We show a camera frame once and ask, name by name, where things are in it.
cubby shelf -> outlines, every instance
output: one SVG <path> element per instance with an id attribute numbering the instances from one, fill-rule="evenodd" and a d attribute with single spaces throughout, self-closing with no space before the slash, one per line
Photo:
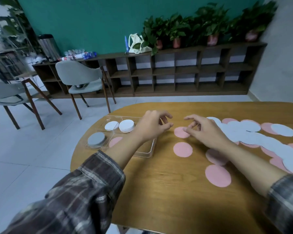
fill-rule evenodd
<path id="1" fill-rule="evenodd" d="M 124 53 L 102 54 L 93 59 L 78 61 L 90 68 L 98 68 L 99 60 L 103 61 L 106 65 L 107 77 L 115 97 L 247 94 L 266 45 L 266 43 L 262 42 L 232 43 L 212 47 L 196 46 L 182 49 L 160 50 L 157 53 L 158 55 L 172 54 L 175 58 L 173 66 L 168 65 L 167 67 L 156 67 L 155 57 L 151 56 L 150 52 L 138 55 Z M 233 52 L 232 50 L 238 48 L 247 48 L 244 61 L 229 62 Z M 201 64 L 203 53 L 206 50 L 221 51 L 218 64 Z M 183 53 L 187 55 L 190 52 L 196 52 L 195 65 L 176 65 L 176 54 Z M 151 64 L 150 68 L 137 67 L 136 59 L 140 56 L 149 59 Z M 124 65 L 119 68 L 120 70 L 117 68 L 117 62 L 121 58 L 122 61 L 124 59 L 126 61 L 126 70 L 124 70 Z M 55 64 L 56 62 L 44 62 L 36 64 L 33 67 L 51 97 L 70 98 L 66 86 L 57 74 Z M 227 81 L 226 75 L 228 72 L 240 72 L 238 79 Z M 211 74 L 216 75 L 216 80 L 206 82 L 206 77 L 209 77 Z M 165 75 L 173 75 L 173 83 L 160 84 L 157 82 L 157 78 Z M 182 75 L 194 75 L 194 82 L 179 83 L 180 81 L 178 79 Z M 151 80 L 149 80 L 148 84 L 141 84 L 139 83 L 139 77 L 149 77 Z M 122 85 L 121 78 L 123 78 L 122 80 L 126 78 L 127 81 L 130 81 L 130 85 Z M 104 97 L 104 94 L 101 90 L 99 92 L 83 94 L 83 96 L 85 98 L 98 98 Z"/>

person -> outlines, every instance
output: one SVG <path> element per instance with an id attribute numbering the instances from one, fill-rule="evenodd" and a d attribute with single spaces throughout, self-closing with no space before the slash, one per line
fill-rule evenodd
<path id="1" fill-rule="evenodd" d="M 20 211 L 3 233 L 105 233 L 125 183 L 123 169 L 146 141 L 169 130 L 172 115 L 147 111 L 135 129 L 106 150 L 90 156 L 45 195 Z M 265 213 L 282 233 L 293 233 L 293 174 L 231 142 L 213 120 L 190 115 L 184 131 L 218 150 L 267 199 Z"/>

wooden table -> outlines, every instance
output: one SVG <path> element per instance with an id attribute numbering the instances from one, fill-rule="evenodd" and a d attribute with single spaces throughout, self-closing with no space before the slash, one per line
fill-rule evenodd
<path id="1" fill-rule="evenodd" d="M 250 186 L 249 181 L 228 163 L 232 183 L 226 188 L 212 185 L 205 177 L 211 165 L 203 144 L 189 137 L 178 138 L 174 128 L 187 126 L 183 117 L 199 114 L 220 120 L 251 119 L 258 123 L 280 123 L 293 128 L 293 104 L 278 102 L 186 102 L 142 103 L 123 107 L 110 115 L 141 117 L 146 110 L 168 110 L 174 127 L 158 138 L 152 158 L 133 157 L 125 168 L 126 183 L 121 192 L 112 223 L 152 230 L 166 234 L 255 234 L 278 233 L 262 213 L 264 199 Z M 87 138 L 94 133 L 96 122 L 80 139 L 71 160 L 71 171 L 88 158 L 92 151 L 85 149 Z M 293 143 L 293 137 L 271 135 L 282 143 Z M 190 157 L 178 157 L 173 152 L 176 142 L 188 142 L 193 147 Z M 260 148 L 243 148 L 269 161 Z"/>

plaid sleeve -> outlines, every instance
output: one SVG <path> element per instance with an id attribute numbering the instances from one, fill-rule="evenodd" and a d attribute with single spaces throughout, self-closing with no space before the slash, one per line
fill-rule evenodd
<path id="1" fill-rule="evenodd" d="M 270 188 L 265 213 L 282 233 L 293 233 L 293 174 L 282 177 Z"/>
<path id="2" fill-rule="evenodd" d="M 105 233 L 125 174 L 101 151 L 20 211 L 3 233 Z"/>

chair seat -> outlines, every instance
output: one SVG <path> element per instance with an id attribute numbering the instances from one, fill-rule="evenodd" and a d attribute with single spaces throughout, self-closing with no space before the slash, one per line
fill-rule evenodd
<path id="1" fill-rule="evenodd" d="M 70 94 L 84 94 L 84 93 L 98 91 L 100 89 L 102 89 L 102 81 L 101 81 L 101 79 L 98 79 L 96 81 L 90 82 L 88 85 L 85 85 L 81 89 L 79 89 L 73 85 L 70 87 L 68 92 Z"/>
<path id="2" fill-rule="evenodd" d="M 39 92 L 35 89 L 28 89 L 29 91 L 29 94 L 34 97 L 35 95 L 39 94 Z M 27 103 L 29 102 L 28 100 L 28 97 L 26 95 L 26 93 L 21 93 L 19 94 L 20 97 L 23 98 L 23 100 L 20 100 L 19 98 L 17 98 L 16 96 L 12 96 L 12 97 L 8 97 L 8 98 L 1 98 L 0 99 L 0 105 L 1 106 L 16 106 L 16 105 L 19 105 L 19 104 L 24 104 L 24 103 Z"/>

